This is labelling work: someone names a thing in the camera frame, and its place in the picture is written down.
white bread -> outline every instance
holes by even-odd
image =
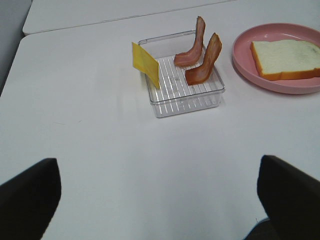
[[[250,49],[262,78],[273,81],[320,77],[320,47],[311,42],[253,41]]]

pink plate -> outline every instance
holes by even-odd
[[[291,23],[269,23],[250,28],[234,41],[234,66],[246,79],[271,91],[285,94],[309,94],[320,91],[320,77],[269,81],[259,76],[250,50],[251,42],[283,39],[305,40],[320,46],[320,31]]]

cooked bacon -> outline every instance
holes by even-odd
[[[221,49],[222,43],[219,36],[214,33],[208,43],[202,65],[185,71],[185,79],[188,85],[202,84],[209,78]]]
[[[198,16],[196,18],[195,39],[193,47],[187,52],[176,54],[173,61],[174,65],[178,67],[185,67],[196,64],[201,56],[202,47],[204,45],[205,28],[205,21],[202,17]]]

white table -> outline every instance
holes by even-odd
[[[235,0],[33,0],[23,32],[29,35],[232,1]]]
[[[319,10],[317,0],[238,0],[27,36],[0,98],[0,183],[58,159],[62,196],[44,240],[244,238],[266,217],[256,192],[263,154],[320,179],[320,93],[249,83],[232,66],[232,44],[269,22],[319,30]],[[205,44],[213,32],[223,42],[223,101],[155,118],[131,41],[192,29],[196,16]]]

clear plastic container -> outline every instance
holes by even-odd
[[[195,34],[196,31],[192,30],[138,42],[159,62],[160,89],[156,89],[144,74],[150,103],[157,118],[209,109],[220,104],[222,93],[226,89],[216,67],[204,83],[189,86],[186,82],[185,71],[202,64],[205,47],[195,65],[188,67],[174,65],[175,55],[186,52],[193,46]]]

